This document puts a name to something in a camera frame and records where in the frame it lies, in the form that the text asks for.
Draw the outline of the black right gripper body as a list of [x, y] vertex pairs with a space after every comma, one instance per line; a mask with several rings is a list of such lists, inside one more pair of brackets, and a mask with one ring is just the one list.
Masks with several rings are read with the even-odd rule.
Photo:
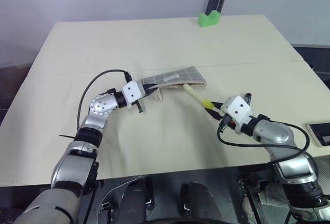
[[233, 121], [232, 117], [228, 114], [225, 114], [219, 123], [220, 132], [223, 132], [226, 127], [230, 127], [232, 130], [235, 129], [235, 122]]

